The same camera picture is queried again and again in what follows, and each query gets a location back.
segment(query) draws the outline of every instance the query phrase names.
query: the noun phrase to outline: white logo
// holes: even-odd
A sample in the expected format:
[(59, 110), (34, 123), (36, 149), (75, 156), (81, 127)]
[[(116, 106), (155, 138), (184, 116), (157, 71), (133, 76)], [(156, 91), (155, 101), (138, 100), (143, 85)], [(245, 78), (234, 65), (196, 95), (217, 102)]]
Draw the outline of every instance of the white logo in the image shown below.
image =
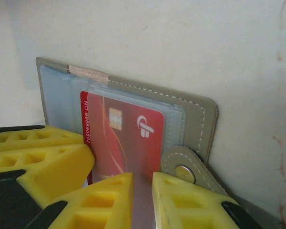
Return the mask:
[(147, 120), (143, 115), (138, 117), (137, 125), (138, 125), (139, 130), (141, 130), (141, 136), (142, 137), (148, 138), (149, 132), (151, 132), (151, 133), (154, 132), (154, 130), (150, 126), (147, 125)]

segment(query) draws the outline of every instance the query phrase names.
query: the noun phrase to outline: beige tape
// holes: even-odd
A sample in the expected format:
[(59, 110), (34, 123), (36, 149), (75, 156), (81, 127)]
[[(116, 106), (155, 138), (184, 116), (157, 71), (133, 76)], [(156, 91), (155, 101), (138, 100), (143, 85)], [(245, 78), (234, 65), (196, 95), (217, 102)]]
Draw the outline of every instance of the beige tape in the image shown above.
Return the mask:
[(76, 76), (86, 77), (96, 80), (100, 83), (108, 83), (109, 75), (96, 70), (81, 68), (73, 65), (68, 65), (68, 73), (72, 73)]

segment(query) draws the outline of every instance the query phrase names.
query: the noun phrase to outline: wall stain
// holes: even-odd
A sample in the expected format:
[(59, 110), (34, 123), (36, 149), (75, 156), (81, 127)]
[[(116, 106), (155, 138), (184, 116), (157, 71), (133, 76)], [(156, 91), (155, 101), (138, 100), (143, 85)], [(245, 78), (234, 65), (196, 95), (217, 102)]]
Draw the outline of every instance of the wall stain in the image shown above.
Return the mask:
[(284, 28), (284, 23), (283, 23), (283, 16), (284, 16), (284, 10), (286, 8), (286, 0), (283, 1), (281, 11), (280, 11), (280, 29), (282, 30)]
[(281, 166), (280, 166), (280, 171), (281, 171), (281, 174), (283, 176), (283, 179), (286, 183), (286, 173), (285, 173), (285, 163), (284, 163), (284, 153), (282, 153), (281, 155)]
[(278, 197), (278, 200), (280, 202), (279, 213), (281, 217), (281, 225), (282, 225), (282, 229), (285, 229), (286, 228), (286, 220), (285, 220), (285, 215), (284, 215), (285, 205), (282, 203), (280, 196)]
[(281, 139), (276, 136), (273, 136), (272, 139), (275, 140), (281, 148), (283, 148), (283, 142)]
[(277, 52), (276, 56), (277, 56), (278, 61), (280, 61), (280, 62), (283, 61), (283, 57), (282, 57), (282, 54), (280, 51)]

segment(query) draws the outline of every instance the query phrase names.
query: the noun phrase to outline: credit card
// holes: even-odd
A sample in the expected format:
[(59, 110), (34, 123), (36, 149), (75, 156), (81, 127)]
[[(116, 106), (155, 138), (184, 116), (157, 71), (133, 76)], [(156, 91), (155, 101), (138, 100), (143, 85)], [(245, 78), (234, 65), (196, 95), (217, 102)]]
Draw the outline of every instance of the credit card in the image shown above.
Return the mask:
[(151, 184), (153, 172), (160, 168), (164, 115), (85, 91), (81, 92), (81, 105), (84, 142), (96, 158), (93, 183), (134, 172), (133, 228), (152, 228)]

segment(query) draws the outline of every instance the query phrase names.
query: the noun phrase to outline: white wall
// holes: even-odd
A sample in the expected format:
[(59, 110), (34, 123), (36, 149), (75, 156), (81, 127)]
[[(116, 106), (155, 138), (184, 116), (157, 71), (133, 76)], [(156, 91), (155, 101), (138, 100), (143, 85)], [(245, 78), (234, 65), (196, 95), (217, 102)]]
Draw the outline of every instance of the white wall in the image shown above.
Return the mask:
[(286, 0), (0, 1), (0, 126), (43, 122), (36, 56), (212, 98), (211, 166), (286, 220)]

